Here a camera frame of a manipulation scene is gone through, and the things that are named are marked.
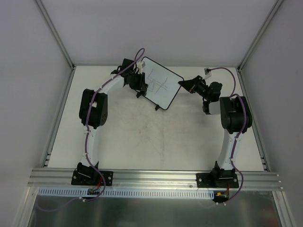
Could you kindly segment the black whiteboard eraser green felt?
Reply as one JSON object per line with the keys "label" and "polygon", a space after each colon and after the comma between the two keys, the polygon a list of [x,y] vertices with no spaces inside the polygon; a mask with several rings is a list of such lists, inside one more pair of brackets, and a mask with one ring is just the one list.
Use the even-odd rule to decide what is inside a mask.
{"label": "black whiteboard eraser green felt", "polygon": [[146,91],[140,91],[140,92],[139,92],[139,95],[145,96],[145,95],[146,95]]}

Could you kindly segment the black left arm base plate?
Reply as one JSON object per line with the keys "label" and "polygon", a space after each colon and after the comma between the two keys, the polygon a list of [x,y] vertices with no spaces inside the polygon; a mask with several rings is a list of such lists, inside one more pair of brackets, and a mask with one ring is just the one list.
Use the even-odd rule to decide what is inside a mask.
{"label": "black left arm base plate", "polygon": [[92,175],[82,174],[77,170],[73,171],[71,185],[76,186],[97,186],[99,183],[101,186],[112,186],[114,172],[112,171],[100,171],[103,178],[99,173],[94,171]]}

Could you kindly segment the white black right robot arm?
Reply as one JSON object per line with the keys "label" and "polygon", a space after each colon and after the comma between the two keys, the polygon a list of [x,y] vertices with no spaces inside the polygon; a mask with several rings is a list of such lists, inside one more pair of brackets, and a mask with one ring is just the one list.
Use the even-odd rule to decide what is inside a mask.
{"label": "white black right robot arm", "polygon": [[252,115],[244,96],[234,94],[221,96],[222,84],[212,82],[207,85],[201,76],[179,82],[187,92],[197,93],[203,98],[203,111],[207,115],[220,115],[224,129],[222,149],[211,172],[196,174],[197,186],[237,188],[238,178],[235,167],[236,154],[241,138],[252,126]]}

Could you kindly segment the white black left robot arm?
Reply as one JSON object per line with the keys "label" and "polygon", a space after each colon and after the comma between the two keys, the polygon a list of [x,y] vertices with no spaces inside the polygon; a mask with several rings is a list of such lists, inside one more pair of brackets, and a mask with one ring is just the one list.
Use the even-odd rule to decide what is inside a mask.
{"label": "white black left robot arm", "polygon": [[122,65],[111,72],[111,78],[100,88],[83,91],[79,118],[86,129],[85,145],[81,161],[73,172],[72,185],[95,185],[108,182],[98,173],[99,134],[108,117],[109,93],[126,85],[137,92],[136,97],[146,95],[148,85],[145,83],[142,62],[124,59]]}

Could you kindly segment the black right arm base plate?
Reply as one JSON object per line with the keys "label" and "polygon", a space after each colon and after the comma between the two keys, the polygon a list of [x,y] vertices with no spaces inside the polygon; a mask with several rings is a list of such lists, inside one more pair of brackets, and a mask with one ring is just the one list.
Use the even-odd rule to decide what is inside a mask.
{"label": "black right arm base plate", "polygon": [[215,175],[209,173],[197,173],[196,184],[198,188],[239,188],[236,174]]}

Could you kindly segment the black-framed small whiteboard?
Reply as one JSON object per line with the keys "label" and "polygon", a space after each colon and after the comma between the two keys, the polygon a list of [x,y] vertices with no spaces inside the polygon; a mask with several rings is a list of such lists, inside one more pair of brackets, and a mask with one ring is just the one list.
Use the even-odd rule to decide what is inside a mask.
{"label": "black-framed small whiteboard", "polygon": [[145,98],[155,104],[155,110],[167,110],[180,90],[184,78],[156,61],[143,57],[145,83],[148,85]]}

